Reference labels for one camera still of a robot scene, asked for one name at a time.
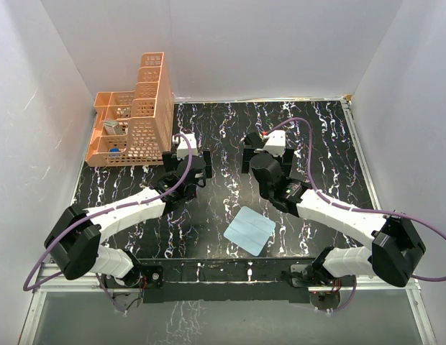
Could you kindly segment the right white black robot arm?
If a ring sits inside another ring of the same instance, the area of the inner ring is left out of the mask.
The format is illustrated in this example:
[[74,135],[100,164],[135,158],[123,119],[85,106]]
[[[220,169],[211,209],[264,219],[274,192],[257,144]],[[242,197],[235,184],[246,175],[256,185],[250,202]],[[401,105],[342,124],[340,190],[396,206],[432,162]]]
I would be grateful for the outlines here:
[[426,252],[410,220],[366,213],[334,198],[323,201],[311,184],[290,177],[293,150],[286,148],[282,130],[266,137],[252,132],[243,143],[242,172],[253,173],[261,198],[281,212],[324,224],[360,243],[348,249],[324,248],[310,265],[283,273],[290,283],[330,285],[345,276],[363,275],[406,286]]

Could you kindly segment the grey white small box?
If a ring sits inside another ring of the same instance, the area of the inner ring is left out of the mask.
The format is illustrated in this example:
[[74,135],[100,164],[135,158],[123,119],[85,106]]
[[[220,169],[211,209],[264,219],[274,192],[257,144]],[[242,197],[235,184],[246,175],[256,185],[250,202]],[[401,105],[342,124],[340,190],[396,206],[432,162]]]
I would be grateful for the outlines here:
[[113,119],[104,120],[104,130],[107,135],[123,135],[122,125]]

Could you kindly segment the orange plastic desk organizer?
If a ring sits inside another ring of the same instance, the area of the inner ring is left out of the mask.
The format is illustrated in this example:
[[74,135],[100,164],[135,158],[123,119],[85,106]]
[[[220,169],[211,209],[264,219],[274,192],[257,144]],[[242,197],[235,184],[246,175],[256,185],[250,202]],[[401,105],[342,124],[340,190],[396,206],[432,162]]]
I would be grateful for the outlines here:
[[[96,120],[86,163],[91,167],[162,165],[172,144],[174,97],[164,52],[142,55],[132,91],[96,94]],[[104,120],[122,125],[123,135],[107,135]],[[120,152],[109,153],[117,147]]]

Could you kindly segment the light blue cleaning cloth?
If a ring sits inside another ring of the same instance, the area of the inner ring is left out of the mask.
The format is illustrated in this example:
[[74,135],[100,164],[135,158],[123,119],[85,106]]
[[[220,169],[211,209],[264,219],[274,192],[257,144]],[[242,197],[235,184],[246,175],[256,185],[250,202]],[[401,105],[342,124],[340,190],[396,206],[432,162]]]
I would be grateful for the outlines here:
[[275,231],[276,223],[243,206],[224,232],[224,238],[258,256]]

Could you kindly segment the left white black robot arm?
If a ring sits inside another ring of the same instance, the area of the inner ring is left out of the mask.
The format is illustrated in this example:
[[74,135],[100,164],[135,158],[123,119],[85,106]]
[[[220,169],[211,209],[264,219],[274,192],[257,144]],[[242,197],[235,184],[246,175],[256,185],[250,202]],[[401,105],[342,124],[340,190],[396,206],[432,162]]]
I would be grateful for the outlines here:
[[142,264],[127,250],[106,247],[104,242],[131,226],[176,211],[194,199],[211,176],[211,154],[206,150],[179,160],[151,187],[128,198],[87,209],[73,204],[46,238],[45,248],[67,280],[95,273],[110,275],[126,287],[139,285],[145,276]]

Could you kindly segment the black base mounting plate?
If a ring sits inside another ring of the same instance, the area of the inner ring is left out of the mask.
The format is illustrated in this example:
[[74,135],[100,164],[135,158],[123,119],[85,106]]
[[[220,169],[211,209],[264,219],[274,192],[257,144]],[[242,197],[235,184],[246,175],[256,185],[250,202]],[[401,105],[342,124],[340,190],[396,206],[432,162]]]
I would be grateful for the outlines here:
[[134,293],[148,304],[199,300],[309,303],[315,292],[341,293],[352,287],[351,277],[324,285],[298,280],[311,263],[302,258],[145,259],[133,282],[120,285],[106,275],[101,281],[115,293]]

